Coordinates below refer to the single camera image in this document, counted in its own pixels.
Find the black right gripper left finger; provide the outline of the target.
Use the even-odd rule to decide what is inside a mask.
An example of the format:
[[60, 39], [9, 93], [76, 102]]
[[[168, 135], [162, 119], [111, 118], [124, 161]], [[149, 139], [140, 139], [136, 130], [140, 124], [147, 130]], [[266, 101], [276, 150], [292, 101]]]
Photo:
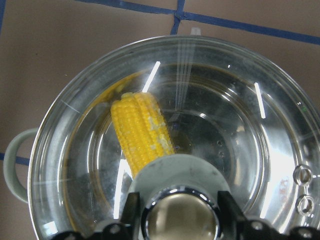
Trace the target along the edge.
[[122, 215], [121, 222], [124, 225], [135, 225], [140, 217], [140, 193], [130, 192], [127, 196]]

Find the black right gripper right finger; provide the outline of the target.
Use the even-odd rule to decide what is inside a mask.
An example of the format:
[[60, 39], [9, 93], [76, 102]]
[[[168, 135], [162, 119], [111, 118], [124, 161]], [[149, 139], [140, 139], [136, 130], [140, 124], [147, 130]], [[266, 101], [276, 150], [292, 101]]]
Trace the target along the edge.
[[247, 220], [229, 191], [218, 191], [217, 204], [220, 209], [220, 218], [223, 225], [237, 225]]

